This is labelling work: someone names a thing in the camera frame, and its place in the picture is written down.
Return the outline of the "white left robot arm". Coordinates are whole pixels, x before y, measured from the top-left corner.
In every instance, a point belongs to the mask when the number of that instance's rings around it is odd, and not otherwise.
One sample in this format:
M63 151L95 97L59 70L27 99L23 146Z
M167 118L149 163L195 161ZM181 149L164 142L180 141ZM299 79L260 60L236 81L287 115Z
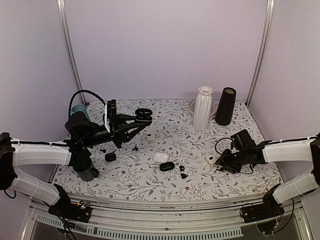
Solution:
M42 200L63 216L74 213L74 205L59 185L49 185L25 173L23 165L61 165L72 167L81 180L89 182L99 176L89 148L113 142L120 149L135 135L149 126L152 111L139 108L135 115L117 114L113 110L104 114L104 124L90 121L83 112L72 114L65 123L70 139L59 142L14 140L8 132L0 135L0 189L12 190Z

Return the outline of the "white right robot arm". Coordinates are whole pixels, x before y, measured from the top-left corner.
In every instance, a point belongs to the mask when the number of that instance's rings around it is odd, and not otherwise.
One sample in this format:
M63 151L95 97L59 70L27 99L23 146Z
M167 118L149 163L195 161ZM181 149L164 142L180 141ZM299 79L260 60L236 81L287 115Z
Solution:
M287 200L312 192L320 187L320 135L263 141L256 144L246 131L230 137L230 149L220 153L217 163L230 173L237 174L244 165L264 165L278 162L309 162L312 168L295 178L274 186L263 196L258 213L269 218L278 210L278 205Z

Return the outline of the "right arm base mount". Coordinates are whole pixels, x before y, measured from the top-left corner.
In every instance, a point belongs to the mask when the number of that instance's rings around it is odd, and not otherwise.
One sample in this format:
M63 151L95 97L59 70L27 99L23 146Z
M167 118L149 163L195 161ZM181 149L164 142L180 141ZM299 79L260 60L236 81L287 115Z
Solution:
M285 213L283 205L277 203L273 197L275 189L280 184L272 187L263 197L260 204L247 204L243 205L239 211L239 215L244 219L245 223L251 223L261 221L277 216L281 216Z

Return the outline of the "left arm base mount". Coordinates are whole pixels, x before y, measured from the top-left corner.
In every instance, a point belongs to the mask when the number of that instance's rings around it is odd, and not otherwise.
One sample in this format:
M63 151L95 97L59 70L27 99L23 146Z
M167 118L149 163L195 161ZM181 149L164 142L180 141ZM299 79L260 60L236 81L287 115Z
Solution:
M49 205L48 213L60 217L61 219L88 223L93 210L90 207L90 203L84 200L72 203L62 186L56 183L54 186L58 190L59 199L54 205Z

